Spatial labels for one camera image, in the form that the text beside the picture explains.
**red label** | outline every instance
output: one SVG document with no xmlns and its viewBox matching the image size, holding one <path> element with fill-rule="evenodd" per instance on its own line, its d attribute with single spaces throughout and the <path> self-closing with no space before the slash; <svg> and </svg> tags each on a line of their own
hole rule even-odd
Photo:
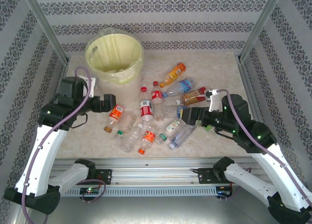
<svg viewBox="0 0 312 224">
<path fill-rule="evenodd" d="M 152 92 L 152 100 L 155 98 L 162 98 L 162 92 L 161 91 L 153 91 Z"/>
</svg>

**blue label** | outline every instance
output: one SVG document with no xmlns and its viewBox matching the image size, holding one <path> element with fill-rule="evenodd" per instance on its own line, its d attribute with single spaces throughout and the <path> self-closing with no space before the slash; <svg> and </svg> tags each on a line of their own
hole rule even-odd
<svg viewBox="0 0 312 224">
<path fill-rule="evenodd" d="M 184 79 L 184 80 L 180 81 L 180 83 L 183 85 L 184 93 L 191 90 L 192 85 L 191 85 L 191 82 L 189 80 Z"/>
</svg>

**orange label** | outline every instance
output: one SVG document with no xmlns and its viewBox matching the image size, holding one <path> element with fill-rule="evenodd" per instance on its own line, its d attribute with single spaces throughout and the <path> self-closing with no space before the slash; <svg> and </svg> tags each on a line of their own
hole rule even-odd
<svg viewBox="0 0 312 224">
<path fill-rule="evenodd" d="M 113 110 L 112 110 L 112 112 L 111 112 L 111 114 L 109 116 L 112 117 L 112 118 L 115 118 L 118 121 L 120 116 L 121 116 L 121 114 L 122 114 L 122 112 L 123 112 L 123 107 L 121 107 L 120 105 L 116 105 L 113 108 Z"/>
<path fill-rule="evenodd" d="M 171 78 L 173 78 L 174 80 L 176 80 L 176 78 L 185 71 L 186 67 L 183 63 L 179 63 L 176 65 L 176 67 L 170 72 L 168 73 Z"/>
<path fill-rule="evenodd" d="M 147 139 L 151 143 L 154 142 L 155 134 L 152 131 L 145 131 L 143 138 Z"/>
</svg>

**orange bottle cap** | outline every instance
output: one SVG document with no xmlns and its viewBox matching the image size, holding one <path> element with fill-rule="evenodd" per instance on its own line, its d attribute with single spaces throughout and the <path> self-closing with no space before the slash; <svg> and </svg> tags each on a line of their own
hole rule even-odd
<svg viewBox="0 0 312 224">
<path fill-rule="evenodd" d="M 138 152 L 141 153 L 142 155 L 145 153 L 145 151 L 141 148 L 138 150 Z"/>
</svg>

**white bottle cap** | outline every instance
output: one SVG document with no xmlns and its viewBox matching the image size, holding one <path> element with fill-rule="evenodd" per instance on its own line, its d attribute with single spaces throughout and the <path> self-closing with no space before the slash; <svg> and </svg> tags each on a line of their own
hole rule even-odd
<svg viewBox="0 0 312 224">
<path fill-rule="evenodd" d="M 176 148 L 175 145 L 174 145 L 173 143 L 170 143 L 170 144 L 169 144 L 169 147 L 170 147 L 172 150 L 175 150 L 175 148 Z"/>
</svg>

